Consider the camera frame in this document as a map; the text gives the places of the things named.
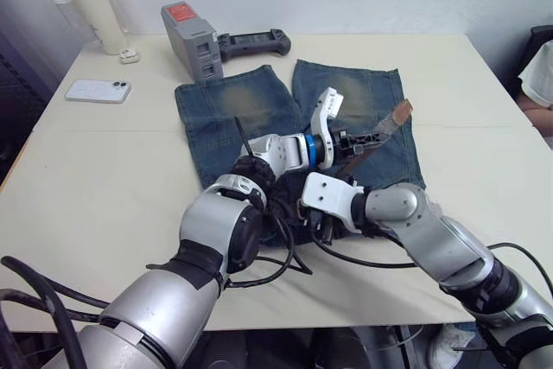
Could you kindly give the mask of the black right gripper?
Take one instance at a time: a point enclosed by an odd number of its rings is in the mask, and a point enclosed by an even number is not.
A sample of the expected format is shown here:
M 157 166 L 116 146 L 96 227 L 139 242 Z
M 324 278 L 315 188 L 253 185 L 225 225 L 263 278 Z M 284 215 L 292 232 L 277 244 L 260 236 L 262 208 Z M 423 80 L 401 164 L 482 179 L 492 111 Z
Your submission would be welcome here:
M 296 201 L 298 219 L 304 229 L 324 245 L 331 245 L 334 238 L 334 220 L 322 210 L 308 207 L 301 200 Z

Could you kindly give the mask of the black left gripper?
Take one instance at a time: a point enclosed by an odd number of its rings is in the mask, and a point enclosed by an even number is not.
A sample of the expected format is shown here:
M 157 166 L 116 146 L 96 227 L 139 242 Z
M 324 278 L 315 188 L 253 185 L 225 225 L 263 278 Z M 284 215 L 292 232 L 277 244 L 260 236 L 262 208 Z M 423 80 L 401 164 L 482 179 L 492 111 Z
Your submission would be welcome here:
M 384 142 L 384 137 L 375 132 L 351 136 L 347 130 L 333 130 L 332 137 L 334 158 L 369 156 L 375 150 L 374 145 L 381 145 Z

